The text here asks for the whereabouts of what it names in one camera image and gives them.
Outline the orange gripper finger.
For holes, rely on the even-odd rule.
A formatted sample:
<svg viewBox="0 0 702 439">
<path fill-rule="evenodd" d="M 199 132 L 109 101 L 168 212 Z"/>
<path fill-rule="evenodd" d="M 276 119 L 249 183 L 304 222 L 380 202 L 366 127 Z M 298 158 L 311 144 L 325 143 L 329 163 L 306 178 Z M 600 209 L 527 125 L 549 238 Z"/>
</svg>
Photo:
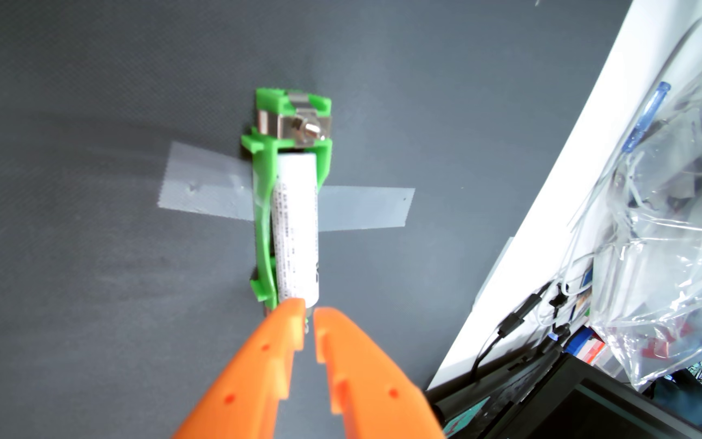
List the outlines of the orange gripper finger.
<svg viewBox="0 0 702 439">
<path fill-rule="evenodd" d="M 316 309 L 314 334 L 346 438 L 444 438 L 421 389 L 347 315 Z"/>
<path fill-rule="evenodd" d="M 288 398 L 295 352 L 303 349 L 306 304 L 279 304 L 248 337 L 174 438 L 272 438 Z"/>
</svg>

